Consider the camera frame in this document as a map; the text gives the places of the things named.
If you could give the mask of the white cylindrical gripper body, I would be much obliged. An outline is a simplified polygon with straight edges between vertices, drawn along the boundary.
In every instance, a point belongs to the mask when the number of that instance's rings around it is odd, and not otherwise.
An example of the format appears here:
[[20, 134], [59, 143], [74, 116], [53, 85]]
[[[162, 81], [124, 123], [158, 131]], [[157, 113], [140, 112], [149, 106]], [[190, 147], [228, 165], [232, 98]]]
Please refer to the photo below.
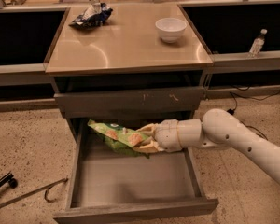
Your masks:
[[176, 119], [168, 119], [156, 125], [154, 139], [166, 152], [176, 152], [181, 150], [178, 140]]

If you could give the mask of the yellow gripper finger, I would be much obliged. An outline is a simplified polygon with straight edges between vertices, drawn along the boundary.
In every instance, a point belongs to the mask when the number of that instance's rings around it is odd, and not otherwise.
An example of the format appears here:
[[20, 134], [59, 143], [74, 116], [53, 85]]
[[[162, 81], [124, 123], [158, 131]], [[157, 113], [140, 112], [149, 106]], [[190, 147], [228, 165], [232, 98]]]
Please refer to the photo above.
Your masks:
[[142, 153], [157, 153], [162, 152], [163, 148], [155, 141], [150, 141], [147, 144], [140, 145], [137, 150]]
[[150, 123], [146, 126], [143, 126], [139, 129], [137, 129], [137, 131], [144, 135], [147, 135], [147, 136], [153, 136], [156, 128], [157, 128], [157, 125], [155, 123]]

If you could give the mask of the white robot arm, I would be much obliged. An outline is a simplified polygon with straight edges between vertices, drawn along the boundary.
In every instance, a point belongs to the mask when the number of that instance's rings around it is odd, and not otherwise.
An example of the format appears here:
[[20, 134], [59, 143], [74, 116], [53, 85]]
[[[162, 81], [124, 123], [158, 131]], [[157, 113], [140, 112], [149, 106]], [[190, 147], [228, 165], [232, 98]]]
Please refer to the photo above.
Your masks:
[[138, 132], [150, 136], [160, 150], [232, 147], [247, 156], [280, 185], [280, 147], [251, 132], [222, 109], [208, 110], [202, 119], [167, 119], [148, 124]]

